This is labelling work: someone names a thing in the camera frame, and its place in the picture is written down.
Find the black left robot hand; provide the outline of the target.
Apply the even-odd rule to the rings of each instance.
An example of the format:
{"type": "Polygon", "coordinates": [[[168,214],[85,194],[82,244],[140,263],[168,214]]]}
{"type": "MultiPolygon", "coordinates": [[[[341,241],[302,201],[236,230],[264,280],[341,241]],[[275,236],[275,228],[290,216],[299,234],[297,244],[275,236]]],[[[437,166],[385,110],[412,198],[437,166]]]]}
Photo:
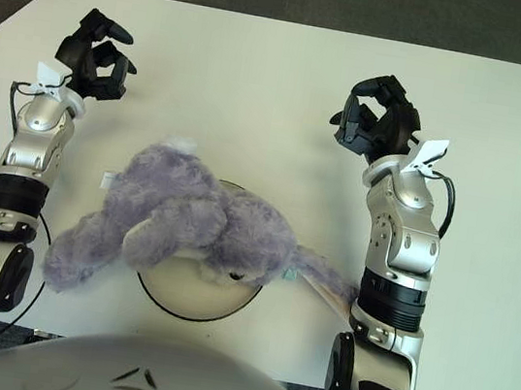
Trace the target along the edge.
{"type": "Polygon", "coordinates": [[[54,57],[72,73],[68,87],[82,99],[119,100],[126,92],[126,75],[137,73],[135,65],[112,40],[130,46],[134,42],[122,26],[92,9],[57,49],[54,57]]]}

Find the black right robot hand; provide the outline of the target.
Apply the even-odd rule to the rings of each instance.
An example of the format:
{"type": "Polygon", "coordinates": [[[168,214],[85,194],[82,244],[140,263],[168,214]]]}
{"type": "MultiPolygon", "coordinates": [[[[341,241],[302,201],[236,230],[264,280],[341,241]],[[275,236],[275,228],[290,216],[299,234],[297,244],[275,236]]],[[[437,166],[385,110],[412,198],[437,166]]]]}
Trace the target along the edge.
{"type": "Polygon", "coordinates": [[[383,156],[407,155],[408,141],[420,130],[419,112],[395,76],[353,85],[342,111],[330,118],[340,146],[364,155],[368,164],[383,156]]]}

